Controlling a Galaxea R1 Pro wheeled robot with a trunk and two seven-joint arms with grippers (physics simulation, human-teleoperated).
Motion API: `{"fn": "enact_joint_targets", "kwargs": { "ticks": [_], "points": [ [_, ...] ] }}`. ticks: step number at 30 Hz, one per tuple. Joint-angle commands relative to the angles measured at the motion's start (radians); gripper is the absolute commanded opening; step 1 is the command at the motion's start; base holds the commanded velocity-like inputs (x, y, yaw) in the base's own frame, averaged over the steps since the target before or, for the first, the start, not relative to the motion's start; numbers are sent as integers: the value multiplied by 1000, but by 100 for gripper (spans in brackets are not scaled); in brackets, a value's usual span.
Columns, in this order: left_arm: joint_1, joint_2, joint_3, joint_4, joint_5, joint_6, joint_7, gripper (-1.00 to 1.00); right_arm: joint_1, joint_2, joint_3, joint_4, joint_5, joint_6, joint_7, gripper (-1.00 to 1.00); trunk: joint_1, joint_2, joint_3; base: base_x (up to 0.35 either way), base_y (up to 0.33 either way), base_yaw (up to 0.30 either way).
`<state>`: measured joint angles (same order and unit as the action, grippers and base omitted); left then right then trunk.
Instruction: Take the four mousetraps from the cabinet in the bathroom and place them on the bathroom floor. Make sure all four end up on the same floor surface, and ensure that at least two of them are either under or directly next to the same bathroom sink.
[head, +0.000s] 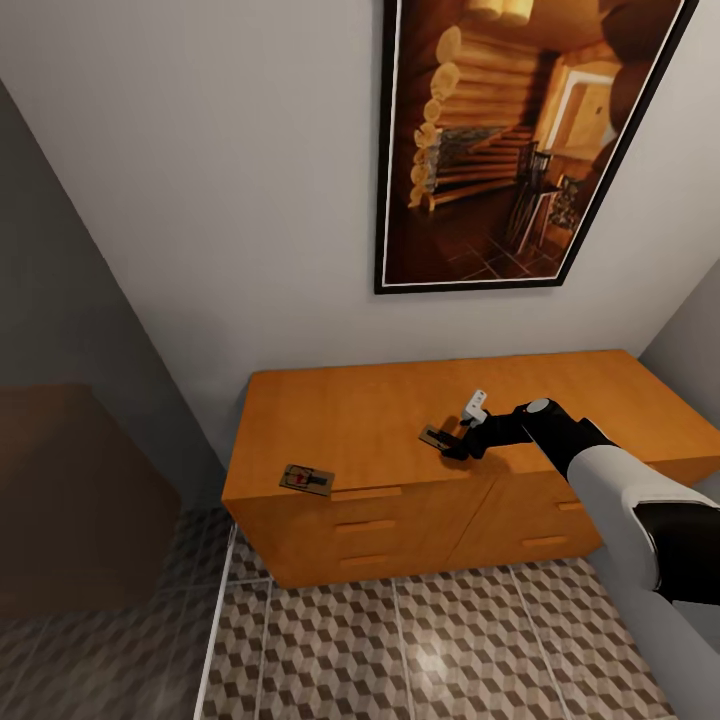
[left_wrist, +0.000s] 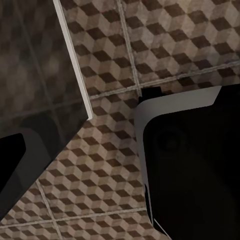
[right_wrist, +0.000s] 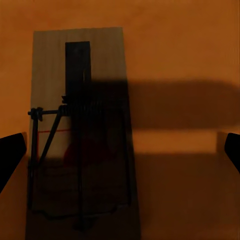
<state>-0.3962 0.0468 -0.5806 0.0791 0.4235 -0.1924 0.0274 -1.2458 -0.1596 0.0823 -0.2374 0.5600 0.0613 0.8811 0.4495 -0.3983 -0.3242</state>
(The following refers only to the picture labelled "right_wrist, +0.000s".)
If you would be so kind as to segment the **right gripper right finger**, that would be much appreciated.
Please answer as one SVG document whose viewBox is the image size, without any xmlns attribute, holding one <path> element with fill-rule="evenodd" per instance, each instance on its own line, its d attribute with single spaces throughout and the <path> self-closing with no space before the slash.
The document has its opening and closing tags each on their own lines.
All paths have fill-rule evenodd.
<svg viewBox="0 0 240 240">
<path fill-rule="evenodd" d="M 240 173 L 240 135 L 235 133 L 229 133 L 225 146 L 224 151 L 237 168 Z"/>
</svg>

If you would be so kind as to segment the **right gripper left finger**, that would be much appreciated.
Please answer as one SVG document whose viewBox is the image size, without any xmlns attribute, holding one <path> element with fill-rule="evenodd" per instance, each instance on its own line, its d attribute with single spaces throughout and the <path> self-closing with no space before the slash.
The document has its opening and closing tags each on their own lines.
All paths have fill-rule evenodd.
<svg viewBox="0 0 240 240">
<path fill-rule="evenodd" d="M 22 133 L 0 138 L 0 193 L 26 152 Z"/>
</svg>

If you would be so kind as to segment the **mousetrap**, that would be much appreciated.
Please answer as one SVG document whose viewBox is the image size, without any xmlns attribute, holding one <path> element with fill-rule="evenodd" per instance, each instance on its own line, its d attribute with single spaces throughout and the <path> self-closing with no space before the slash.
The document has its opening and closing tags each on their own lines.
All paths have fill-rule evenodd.
<svg viewBox="0 0 240 240">
<path fill-rule="evenodd" d="M 123 27 L 33 32 L 25 240 L 141 240 Z"/>
</svg>

